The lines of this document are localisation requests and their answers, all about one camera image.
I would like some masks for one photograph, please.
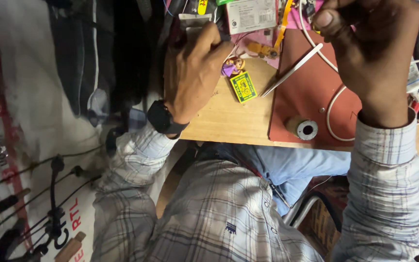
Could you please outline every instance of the shirt cuff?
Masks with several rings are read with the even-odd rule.
[[[178,139],[169,139],[165,134],[158,133],[147,121],[145,127],[136,133],[137,150],[150,158],[160,158],[169,154]]]
[[[409,124],[395,129],[370,127],[359,119],[355,150],[382,164],[403,164],[416,155],[416,113],[409,108]]]

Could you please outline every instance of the shirt sleeve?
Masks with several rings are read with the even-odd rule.
[[[176,141],[149,122],[117,139],[117,152],[96,188],[92,261],[143,259],[157,221],[146,192]]]
[[[419,157],[411,109],[409,119],[397,129],[357,121],[350,193],[332,261],[413,261],[419,254]]]

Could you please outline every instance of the wooden desk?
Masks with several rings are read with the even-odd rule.
[[[276,75],[276,69],[260,58],[247,59],[245,69],[249,72],[258,95],[265,90]],[[311,148],[310,144],[273,142],[268,139],[273,95],[274,92],[271,92],[264,98],[253,98],[244,104],[240,104],[229,79],[222,77],[210,102],[182,132],[181,139]],[[419,154],[419,132],[416,136],[416,147]],[[351,147],[322,149],[352,150]]]

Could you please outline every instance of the tape roll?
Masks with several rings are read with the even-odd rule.
[[[318,125],[315,121],[302,116],[291,117],[285,128],[301,140],[312,140],[318,134]]]

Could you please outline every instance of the blue wire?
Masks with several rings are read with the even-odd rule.
[[[174,17],[174,15],[172,15],[171,12],[169,12],[168,6],[166,5],[166,0],[162,0],[162,2],[164,3],[164,7],[166,8],[166,11],[169,13],[169,15]]]

